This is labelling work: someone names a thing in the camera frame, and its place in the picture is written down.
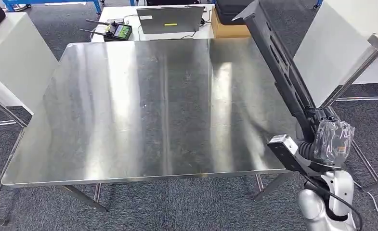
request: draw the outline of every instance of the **gray carpet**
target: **gray carpet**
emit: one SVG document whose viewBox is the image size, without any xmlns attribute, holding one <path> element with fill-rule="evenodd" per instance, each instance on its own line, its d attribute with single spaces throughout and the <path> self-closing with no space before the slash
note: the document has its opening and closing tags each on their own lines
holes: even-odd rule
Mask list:
<svg viewBox="0 0 378 231">
<path fill-rule="evenodd" d="M 315 12 L 316 0 L 264 0 L 276 29 L 292 54 L 296 52 Z M 125 0 L 107 0 L 106 5 L 127 5 Z M 70 42 L 86 42 L 92 29 L 85 19 L 95 19 L 95 9 L 87 6 L 33 5 L 27 11 L 47 44 L 59 59 Z M 378 85 L 352 87 L 348 95 L 378 94 Z M 378 102 L 337 103 L 340 116 L 357 127 L 356 140 L 378 170 Z M 0 172 L 17 131 L 0 130 Z M 361 184 L 370 175 L 354 151 L 347 166 Z M 265 184 L 275 175 L 264 175 Z M 255 203 L 253 176 L 237 178 L 181 179 L 152 182 L 105 184 L 101 203 L 108 212 L 100 213 L 70 197 L 57 187 L 12 189 L 0 193 L 0 217 L 10 223 L 0 231 L 50 230 L 306 230 L 296 198 L 302 188 L 301 176 Z M 77 186 L 93 196 L 94 185 Z M 354 206 L 362 213 L 364 230 L 378 230 L 378 217 L 367 194 L 356 191 Z M 374 191 L 378 202 L 378 189 Z"/>
</svg>

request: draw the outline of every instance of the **black cable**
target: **black cable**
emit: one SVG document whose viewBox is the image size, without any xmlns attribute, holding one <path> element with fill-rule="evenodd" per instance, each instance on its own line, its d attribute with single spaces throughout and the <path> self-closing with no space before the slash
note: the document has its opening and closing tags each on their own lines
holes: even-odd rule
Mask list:
<svg viewBox="0 0 378 231">
<path fill-rule="evenodd" d="M 211 19 L 211 17 L 210 17 L 210 11 L 211 11 L 211 10 L 209 10 L 209 19 L 208 19 L 207 21 L 205 21 L 203 25 L 200 25 L 200 27 L 204 26 L 206 23 L 211 23 L 211 22 L 209 22 L 210 19 Z M 186 36 L 183 36 L 183 37 L 181 37 L 180 39 L 184 39 L 185 37 L 193 37 L 193 36 L 196 34 L 196 32 L 197 32 L 197 31 L 195 31 L 192 35 L 186 35 Z"/>
<path fill-rule="evenodd" d="M 185 37 L 193 37 L 193 36 L 195 35 L 196 32 L 197 32 L 197 31 L 195 31 L 192 35 L 186 35 L 186 36 L 183 36 L 183 37 L 181 37 L 180 39 L 184 39 Z"/>
<path fill-rule="evenodd" d="M 338 201 L 344 203 L 348 208 L 350 208 L 353 212 L 355 212 L 359 218 L 359 227 L 357 228 L 357 231 L 361 231 L 362 228 L 363 228 L 363 218 L 362 218 L 362 215 L 360 215 L 360 213 L 351 205 L 349 204 L 348 202 L 346 202 L 345 200 L 343 200 L 342 198 L 336 196 L 335 194 L 331 193 L 330 191 L 322 188 L 321 186 L 319 186 L 318 183 L 316 183 L 315 181 L 313 181 L 311 178 L 309 178 L 308 176 L 306 175 L 302 175 L 307 181 L 309 181 L 309 183 L 313 184 L 316 188 L 318 188 L 318 190 L 322 191 L 323 193 L 326 193 L 327 195 L 329 196 L 332 196 L 334 197 L 335 199 L 337 199 Z"/>
</svg>

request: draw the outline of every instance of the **cardboard box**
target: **cardboard box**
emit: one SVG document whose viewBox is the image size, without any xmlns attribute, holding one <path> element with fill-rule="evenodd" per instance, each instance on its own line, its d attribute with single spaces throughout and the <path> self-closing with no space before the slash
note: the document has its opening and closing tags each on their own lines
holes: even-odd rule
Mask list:
<svg viewBox="0 0 378 231">
<path fill-rule="evenodd" d="M 217 16 L 216 9 L 213 7 L 211 12 L 211 28 L 214 37 L 217 38 L 242 38 L 250 37 L 250 32 L 246 25 L 223 25 Z"/>
</svg>

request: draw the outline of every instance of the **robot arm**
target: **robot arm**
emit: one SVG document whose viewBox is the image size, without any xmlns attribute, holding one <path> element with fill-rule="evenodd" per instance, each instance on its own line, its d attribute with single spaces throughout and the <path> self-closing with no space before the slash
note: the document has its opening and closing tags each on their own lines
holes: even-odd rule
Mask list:
<svg viewBox="0 0 378 231">
<path fill-rule="evenodd" d="M 298 204 L 310 231 L 354 231 L 353 179 L 341 169 L 354 128 L 332 115 L 313 116 L 312 122 L 315 142 L 301 141 L 297 145 L 288 135 L 280 135 L 274 136 L 268 146 L 286 169 L 301 173 L 307 180 Z M 359 223 L 358 230 L 362 227 L 360 215 Z"/>
</svg>

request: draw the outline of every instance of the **blue metal frame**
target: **blue metal frame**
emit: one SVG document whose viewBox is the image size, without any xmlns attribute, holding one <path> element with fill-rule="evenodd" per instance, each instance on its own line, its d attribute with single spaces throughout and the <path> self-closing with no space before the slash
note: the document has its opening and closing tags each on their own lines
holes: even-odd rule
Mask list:
<svg viewBox="0 0 378 231">
<path fill-rule="evenodd" d="M 56 2 L 78 2 L 79 0 L 3 0 L 8 11 L 14 12 L 13 5 L 15 4 L 38 4 L 38 3 L 56 3 Z M 95 5 L 98 14 L 101 14 L 101 6 L 99 0 L 83 0 L 92 1 Z"/>
</svg>

